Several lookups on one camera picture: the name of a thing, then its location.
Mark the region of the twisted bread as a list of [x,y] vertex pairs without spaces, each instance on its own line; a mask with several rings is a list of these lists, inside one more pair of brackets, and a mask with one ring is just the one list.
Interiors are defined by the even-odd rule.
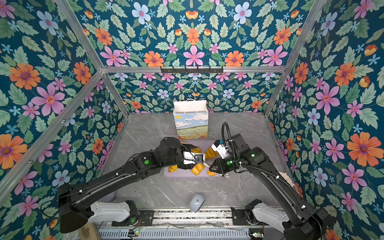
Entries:
[[202,171],[203,169],[205,168],[205,166],[203,164],[196,164],[192,169],[191,169],[191,172],[195,175],[195,176],[198,176]]

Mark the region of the landscape print paper bag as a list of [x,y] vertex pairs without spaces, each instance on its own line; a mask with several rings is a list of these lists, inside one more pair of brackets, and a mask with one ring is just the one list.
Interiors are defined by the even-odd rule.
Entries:
[[208,137],[209,111],[207,101],[197,100],[193,90],[184,90],[182,100],[174,102],[173,116],[180,140]]

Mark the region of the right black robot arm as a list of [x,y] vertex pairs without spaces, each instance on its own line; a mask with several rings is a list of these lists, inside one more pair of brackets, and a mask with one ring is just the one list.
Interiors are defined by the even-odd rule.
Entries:
[[212,149],[220,156],[210,166],[211,172],[224,175],[247,169],[267,187],[283,208],[278,211],[256,199],[245,208],[250,223],[265,223],[283,233],[287,240],[319,240],[325,235],[330,219],[327,211],[316,210],[304,200],[261,148],[251,149],[237,134],[228,140],[215,141]]

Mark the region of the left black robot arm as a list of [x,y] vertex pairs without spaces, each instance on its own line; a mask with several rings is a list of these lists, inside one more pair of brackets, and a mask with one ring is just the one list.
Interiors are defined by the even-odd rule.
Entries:
[[58,188],[60,232],[67,234],[83,227],[96,215],[92,204],[126,185],[156,175],[166,167],[192,169],[202,163],[204,154],[195,153],[195,149],[191,144],[166,137],[155,150],[134,154],[123,166],[93,181],[61,185]]

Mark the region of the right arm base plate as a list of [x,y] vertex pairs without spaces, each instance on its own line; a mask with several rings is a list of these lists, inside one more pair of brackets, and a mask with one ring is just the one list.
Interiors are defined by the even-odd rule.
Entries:
[[252,226],[258,224],[258,221],[249,210],[231,207],[231,212],[234,226]]

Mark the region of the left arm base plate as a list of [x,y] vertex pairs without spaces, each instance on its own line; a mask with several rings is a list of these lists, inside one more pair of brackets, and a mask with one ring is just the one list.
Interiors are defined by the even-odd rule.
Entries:
[[151,226],[154,220],[153,210],[139,210],[137,214],[130,215],[122,222],[112,222],[113,227],[148,227]]

